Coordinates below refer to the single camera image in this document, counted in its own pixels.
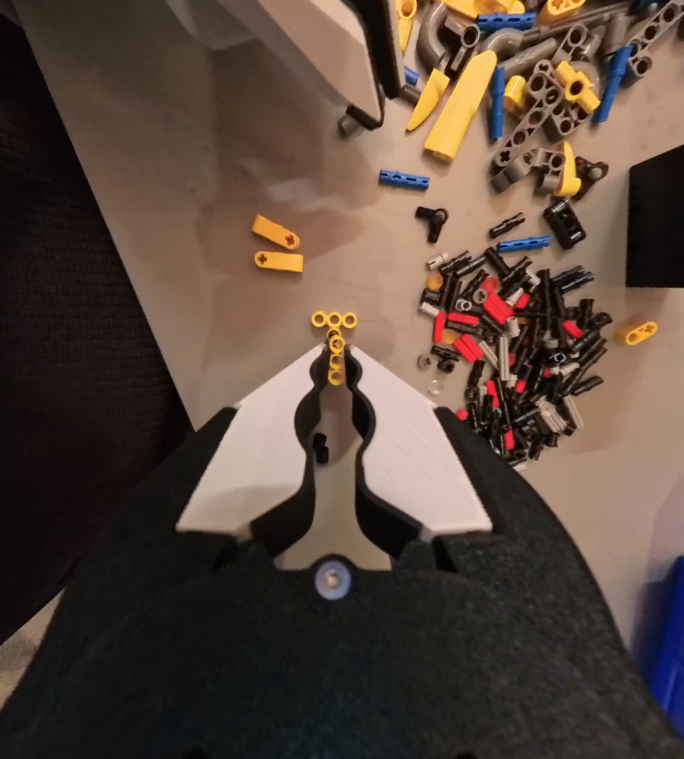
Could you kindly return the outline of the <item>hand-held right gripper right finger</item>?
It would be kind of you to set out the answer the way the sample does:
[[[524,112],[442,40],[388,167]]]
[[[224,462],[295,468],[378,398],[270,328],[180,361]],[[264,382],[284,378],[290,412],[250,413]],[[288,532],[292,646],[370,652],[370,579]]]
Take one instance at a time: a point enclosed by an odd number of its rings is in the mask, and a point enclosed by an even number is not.
[[[355,513],[365,537],[396,561],[414,541],[489,534],[489,514],[438,415],[443,408],[359,347],[344,357],[360,437]]]

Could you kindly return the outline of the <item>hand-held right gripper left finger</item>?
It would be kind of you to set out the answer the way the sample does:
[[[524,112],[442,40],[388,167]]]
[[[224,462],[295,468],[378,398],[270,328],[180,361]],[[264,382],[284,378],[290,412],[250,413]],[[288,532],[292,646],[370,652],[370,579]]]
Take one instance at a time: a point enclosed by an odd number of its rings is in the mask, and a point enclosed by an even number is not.
[[[225,408],[228,424],[176,530],[253,540],[277,557],[309,531],[327,348],[313,347]]]

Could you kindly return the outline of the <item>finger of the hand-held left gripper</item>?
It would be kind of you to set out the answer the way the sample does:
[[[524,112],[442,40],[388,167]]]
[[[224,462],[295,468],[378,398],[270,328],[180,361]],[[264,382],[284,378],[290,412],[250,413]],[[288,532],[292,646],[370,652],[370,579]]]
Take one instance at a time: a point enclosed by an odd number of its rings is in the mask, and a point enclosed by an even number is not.
[[[367,130],[405,85],[394,2],[189,1],[188,33],[213,51],[265,44]]]

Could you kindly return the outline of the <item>yellow T-shaped beam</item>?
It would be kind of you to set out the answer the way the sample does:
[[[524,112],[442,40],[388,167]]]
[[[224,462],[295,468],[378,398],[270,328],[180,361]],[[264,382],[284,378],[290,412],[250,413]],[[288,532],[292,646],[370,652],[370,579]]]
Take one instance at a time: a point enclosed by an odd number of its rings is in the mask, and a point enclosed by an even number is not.
[[[311,315],[311,324],[314,328],[326,330],[326,345],[329,352],[328,384],[332,386],[345,384],[345,350],[347,348],[345,331],[356,328],[357,315],[352,311],[339,313],[318,310]]]

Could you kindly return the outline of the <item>pile of black red pins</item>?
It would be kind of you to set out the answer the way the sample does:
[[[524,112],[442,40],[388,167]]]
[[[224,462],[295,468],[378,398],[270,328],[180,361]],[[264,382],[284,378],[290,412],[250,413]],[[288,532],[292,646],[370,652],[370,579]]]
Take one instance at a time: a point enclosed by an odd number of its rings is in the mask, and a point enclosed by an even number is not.
[[[438,374],[429,393],[465,364],[456,416],[516,470],[584,428],[576,398],[603,383],[593,368],[612,323],[593,299],[566,300],[593,282],[592,272],[531,265],[527,256],[509,265],[498,246],[434,257],[417,308],[432,322],[432,345],[416,360]]]

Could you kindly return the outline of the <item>pile of mixed building pieces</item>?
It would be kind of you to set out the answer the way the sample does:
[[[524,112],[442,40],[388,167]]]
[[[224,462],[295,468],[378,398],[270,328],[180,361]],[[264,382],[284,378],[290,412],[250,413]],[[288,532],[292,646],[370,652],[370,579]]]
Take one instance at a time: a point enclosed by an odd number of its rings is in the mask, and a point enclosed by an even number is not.
[[[666,35],[684,39],[684,1],[432,2],[416,52],[428,78],[405,70],[401,99],[413,132],[443,105],[424,142],[452,162],[480,107],[495,146],[490,180],[501,193],[538,172],[537,193],[577,200],[608,167],[576,155],[571,138],[609,119],[621,89],[652,69]]]

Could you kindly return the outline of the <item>yellow thin liftarm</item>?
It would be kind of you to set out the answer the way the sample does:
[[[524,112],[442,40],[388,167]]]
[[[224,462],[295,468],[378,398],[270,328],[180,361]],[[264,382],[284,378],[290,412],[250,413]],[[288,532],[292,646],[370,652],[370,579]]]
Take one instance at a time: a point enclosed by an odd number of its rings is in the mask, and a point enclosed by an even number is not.
[[[254,217],[252,232],[288,251],[297,250],[300,244],[296,233],[260,214]]]
[[[304,258],[298,253],[259,251],[254,255],[255,264],[264,270],[303,273]]]

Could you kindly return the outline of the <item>black angled connector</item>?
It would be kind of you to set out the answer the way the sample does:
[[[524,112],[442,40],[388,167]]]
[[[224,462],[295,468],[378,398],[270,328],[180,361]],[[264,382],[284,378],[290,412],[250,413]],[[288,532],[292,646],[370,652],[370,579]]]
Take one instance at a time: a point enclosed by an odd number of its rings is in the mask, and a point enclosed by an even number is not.
[[[418,206],[415,210],[414,216],[416,219],[421,220],[427,224],[427,242],[430,245],[434,245],[438,242],[443,226],[446,224],[450,217],[446,208],[438,207],[431,208],[426,206]]]

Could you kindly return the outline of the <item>small yellow two-hole beam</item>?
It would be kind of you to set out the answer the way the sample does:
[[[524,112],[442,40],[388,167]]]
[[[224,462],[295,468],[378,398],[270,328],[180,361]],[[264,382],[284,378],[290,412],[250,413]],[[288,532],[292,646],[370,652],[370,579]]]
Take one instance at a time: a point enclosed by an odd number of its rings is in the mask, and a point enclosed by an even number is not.
[[[637,346],[658,332],[655,321],[631,324],[617,331],[615,339],[624,346]]]

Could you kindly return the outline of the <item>small black beam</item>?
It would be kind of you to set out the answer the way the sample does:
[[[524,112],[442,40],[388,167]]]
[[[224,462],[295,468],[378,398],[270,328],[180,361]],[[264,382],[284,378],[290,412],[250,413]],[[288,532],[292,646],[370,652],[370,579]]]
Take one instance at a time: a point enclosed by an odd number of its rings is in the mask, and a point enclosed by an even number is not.
[[[587,237],[584,227],[567,198],[548,206],[543,212],[543,218],[565,251],[572,250]]]

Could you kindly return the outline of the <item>black perforated block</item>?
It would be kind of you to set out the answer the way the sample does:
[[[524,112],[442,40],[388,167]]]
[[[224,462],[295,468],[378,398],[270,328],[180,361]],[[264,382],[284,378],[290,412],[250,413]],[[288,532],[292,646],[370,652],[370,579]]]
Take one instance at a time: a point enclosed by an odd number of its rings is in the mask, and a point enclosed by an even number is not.
[[[625,284],[684,289],[684,144],[629,169]]]

